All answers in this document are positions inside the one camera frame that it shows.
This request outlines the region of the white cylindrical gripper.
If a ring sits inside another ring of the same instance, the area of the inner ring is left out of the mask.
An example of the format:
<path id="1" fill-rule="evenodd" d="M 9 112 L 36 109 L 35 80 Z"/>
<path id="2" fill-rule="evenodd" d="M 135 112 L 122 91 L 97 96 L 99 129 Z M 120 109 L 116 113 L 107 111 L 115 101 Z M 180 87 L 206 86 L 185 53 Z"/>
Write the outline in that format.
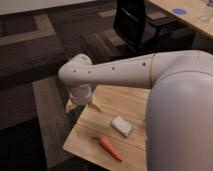
<path id="1" fill-rule="evenodd" d="M 65 106 L 65 112 L 69 113 L 74 110 L 77 105 L 84 106 L 89 103 L 89 106 L 97 110 L 101 110 L 101 103 L 96 97 L 92 98 L 92 90 L 89 84 L 84 84 L 69 89 L 69 97 Z"/>

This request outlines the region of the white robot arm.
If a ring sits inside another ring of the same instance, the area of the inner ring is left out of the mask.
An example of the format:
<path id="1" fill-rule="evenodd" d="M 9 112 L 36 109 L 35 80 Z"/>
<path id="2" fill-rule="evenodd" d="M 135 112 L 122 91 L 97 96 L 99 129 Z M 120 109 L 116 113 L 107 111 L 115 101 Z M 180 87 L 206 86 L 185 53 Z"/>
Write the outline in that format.
<path id="1" fill-rule="evenodd" d="M 76 105 L 93 85 L 145 88 L 148 171 L 213 171 L 213 54 L 158 52 L 94 64 L 78 54 L 58 71 Z"/>

